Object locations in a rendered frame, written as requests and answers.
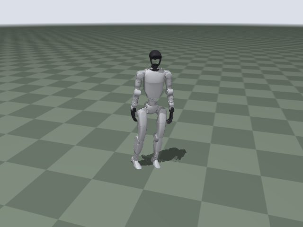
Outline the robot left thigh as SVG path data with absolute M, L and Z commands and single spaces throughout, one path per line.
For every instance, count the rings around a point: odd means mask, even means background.
M 156 113 L 157 117 L 157 132 L 154 133 L 153 137 L 155 141 L 159 141 L 160 138 L 163 137 L 165 126 L 166 126 L 166 119 L 167 119 L 167 112 L 166 109 L 162 106 L 159 106 L 158 111 Z

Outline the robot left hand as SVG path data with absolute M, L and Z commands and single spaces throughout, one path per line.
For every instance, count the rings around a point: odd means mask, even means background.
M 174 108 L 172 107 L 169 111 L 170 111 L 170 114 L 169 114 L 169 119 L 167 120 L 167 122 L 168 122 L 167 124 L 170 124 L 172 122 Z

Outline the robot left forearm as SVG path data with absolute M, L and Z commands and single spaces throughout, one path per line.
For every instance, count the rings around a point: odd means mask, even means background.
M 169 104 L 169 109 L 171 109 L 172 107 L 175 109 L 175 107 L 174 107 L 174 100 L 173 100 L 173 98 L 174 98 L 173 94 L 172 94 L 172 95 L 167 96 L 167 99 L 168 99 L 168 104 Z

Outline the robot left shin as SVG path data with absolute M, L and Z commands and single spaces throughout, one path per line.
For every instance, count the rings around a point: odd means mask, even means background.
M 154 148 L 153 160 L 155 160 L 155 158 L 157 160 L 161 146 L 162 146 L 162 138 L 160 138 L 159 141 L 155 141 L 155 140 L 153 141 L 153 148 Z

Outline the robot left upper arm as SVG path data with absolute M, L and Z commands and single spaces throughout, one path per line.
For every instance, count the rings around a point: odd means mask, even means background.
M 172 95 L 173 94 L 173 89 L 171 88 L 172 86 L 172 74 L 169 70 L 164 70 L 165 72 L 165 83 L 166 83 L 166 90 L 165 93 L 166 95 Z

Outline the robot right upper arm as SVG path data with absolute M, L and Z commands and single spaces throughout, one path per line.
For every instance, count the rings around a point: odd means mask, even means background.
M 140 96 L 141 95 L 141 83 L 142 83 L 142 79 L 144 78 L 145 75 L 145 70 L 140 70 L 137 71 L 136 75 L 135 75 L 135 96 Z

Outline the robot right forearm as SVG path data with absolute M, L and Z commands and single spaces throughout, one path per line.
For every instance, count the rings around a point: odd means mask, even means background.
M 138 96 L 135 96 L 135 90 L 133 92 L 133 97 L 132 97 L 132 105 L 131 105 L 131 110 L 133 110 L 133 108 L 136 108 L 137 107 L 137 104 L 138 104 L 138 99 L 139 97 Z M 136 108 L 137 109 L 137 108 Z

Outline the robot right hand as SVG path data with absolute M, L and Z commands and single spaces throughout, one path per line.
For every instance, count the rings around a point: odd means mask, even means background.
M 135 117 L 135 112 L 136 112 L 136 108 L 133 108 L 133 110 L 131 110 L 131 115 L 132 115 L 132 118 L 135 122 L 137 122 L 137 119 Z

